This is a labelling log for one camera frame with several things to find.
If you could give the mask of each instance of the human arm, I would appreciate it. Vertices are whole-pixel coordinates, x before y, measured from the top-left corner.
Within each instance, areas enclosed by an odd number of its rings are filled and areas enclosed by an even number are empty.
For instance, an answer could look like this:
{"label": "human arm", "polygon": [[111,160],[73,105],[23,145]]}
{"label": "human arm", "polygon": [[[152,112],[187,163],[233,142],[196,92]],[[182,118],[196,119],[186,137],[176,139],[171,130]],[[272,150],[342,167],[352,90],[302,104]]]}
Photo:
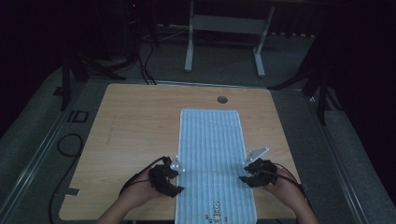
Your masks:
{"label": "human arm", "polygon": [[[285,169],[277,168],[276,173],[283,175],[289,179],[294,177]],[[283,204],[289,207],[300,224],[317,224],[317,218],[314,212],[305,200],[304,195],[294,184],[287,179],[279,177],[274,185],[267,185],[264,187],[270,193],[274,194]]]}
{"label": "human arm", "polygon": [[118,224],[122,222],[129,211],[160,196],[161,193],[152,188],[148,180],[149,170],[142,173],[134,181],[134,184],[125,189],[120,197],[99,217],[96,224]]}

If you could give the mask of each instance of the dark background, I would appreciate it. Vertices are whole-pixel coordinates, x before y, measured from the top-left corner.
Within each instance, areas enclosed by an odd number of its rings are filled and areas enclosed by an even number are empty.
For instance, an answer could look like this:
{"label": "dark background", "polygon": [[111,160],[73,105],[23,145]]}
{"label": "dark background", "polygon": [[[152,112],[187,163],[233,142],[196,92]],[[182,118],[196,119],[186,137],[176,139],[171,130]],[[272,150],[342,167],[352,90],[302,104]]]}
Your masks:
{"label": "dark background", "polygon": [[[225,7],[220,1],[203,1],[197,9],[210,14],[213,8],[222,7],[224,15],[264,16],[234,2]],[[95,59],[122,54],[120,39],[124,39],[125,27],[119,21],[125,20],[123,4],[94,0],[0,2],[0,135],[42,81],[59,68],[70,46]],[[395,4],[390,0],[342,1],[330,14],[323,7],[278,4],[272,32],[316,35],[321,24],[329,28],[322,48],[331,66],[331,85],[395,203]],[[186,25],[188,14],[189,1],[157,1],[158,23]],[[299,19],[296,15],[305,16]],[[133,50],[134,43],[126,44],[127,52]]]}

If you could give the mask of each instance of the metal stand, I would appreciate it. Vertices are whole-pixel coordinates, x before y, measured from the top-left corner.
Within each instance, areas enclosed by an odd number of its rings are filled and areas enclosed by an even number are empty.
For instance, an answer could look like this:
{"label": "metal stand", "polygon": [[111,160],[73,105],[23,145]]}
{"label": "metal stand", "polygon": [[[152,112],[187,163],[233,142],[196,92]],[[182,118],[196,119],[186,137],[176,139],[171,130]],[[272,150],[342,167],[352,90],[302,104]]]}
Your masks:
{"label": "metal stand", "polygon": [[253,48],[254,61],[256,62],[257,74],[264,77],[264,67],[262,65],[262,46],[268,34],[268,28],[274,15],[275,7],[271,7],[266,20],[229,18],[218,16],[206,16],[194,14],[194,1],[190,0],[190,25],[189,25],[189,45],[187,46],[186,63],[184,70],[192,70],[192,56],[194,50],[193,32],[194,30],[207,30],[217,32],[230,32],[250,35],[260,35],[259,45]]}

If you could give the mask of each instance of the small figure icon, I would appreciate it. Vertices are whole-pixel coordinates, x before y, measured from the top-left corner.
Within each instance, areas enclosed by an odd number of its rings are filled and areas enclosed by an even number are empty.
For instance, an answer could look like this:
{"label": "small figure icon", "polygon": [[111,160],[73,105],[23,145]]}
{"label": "small figure icon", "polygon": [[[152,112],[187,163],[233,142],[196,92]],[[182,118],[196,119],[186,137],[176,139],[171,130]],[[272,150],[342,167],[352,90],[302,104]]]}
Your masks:
{"label": "small figure icon", "polygon": [[214,202],[213,209],[215,210],[215,213],[213,214],[213,219],[215,219],[215,222],[220,222],[221,221],[220,203]]}

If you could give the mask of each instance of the wooden table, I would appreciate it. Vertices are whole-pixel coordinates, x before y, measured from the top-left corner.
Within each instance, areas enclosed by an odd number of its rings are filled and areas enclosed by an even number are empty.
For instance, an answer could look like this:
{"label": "wooden table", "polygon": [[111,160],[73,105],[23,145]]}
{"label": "wooden table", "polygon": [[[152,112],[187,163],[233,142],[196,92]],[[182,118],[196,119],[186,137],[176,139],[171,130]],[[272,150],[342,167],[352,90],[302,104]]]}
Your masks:
{"label": "wooden table", "polygon": [[[219,96],[228,99],[218,102]],[[271,96],[265,89],[111,84],[106,90],[66,196],[64,220],[97,219],[116,200],[120,188],[161,156],[178,152],[180,110],[234,109],[239,112],[246,150],[269,147],[265,159],[285,165],[297,177],[290,149]],[[294,217],[262,188],[254,189],[258,218]],[[160,197],[125,219],[173,220],[176,200]]]}

